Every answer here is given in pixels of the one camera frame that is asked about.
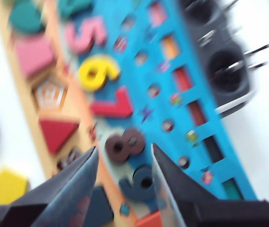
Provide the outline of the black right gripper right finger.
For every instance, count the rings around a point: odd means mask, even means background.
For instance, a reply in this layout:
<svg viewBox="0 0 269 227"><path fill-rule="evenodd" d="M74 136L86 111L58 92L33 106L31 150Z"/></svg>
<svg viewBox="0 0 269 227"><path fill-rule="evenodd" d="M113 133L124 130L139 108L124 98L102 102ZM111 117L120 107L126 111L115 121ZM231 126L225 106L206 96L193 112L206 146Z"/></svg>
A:
<svg viewBox="0 0 269 227"><path fill-rule="evenodd" d="M222 200L184 173L156 144L152 175L164 227L269 227L269 202Z"/></svg>

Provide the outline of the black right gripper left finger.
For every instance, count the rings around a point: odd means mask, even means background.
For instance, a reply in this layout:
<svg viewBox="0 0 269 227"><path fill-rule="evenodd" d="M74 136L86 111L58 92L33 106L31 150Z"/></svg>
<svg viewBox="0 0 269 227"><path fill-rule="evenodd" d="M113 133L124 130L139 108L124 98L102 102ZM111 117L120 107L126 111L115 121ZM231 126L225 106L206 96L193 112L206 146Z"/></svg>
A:
<svg viewBox="0 0 269 227"><path fill-rule="evenodd" d="M0 205L0 227L80 227L98 168L92 147L54 177L10 204Z"/></svg>

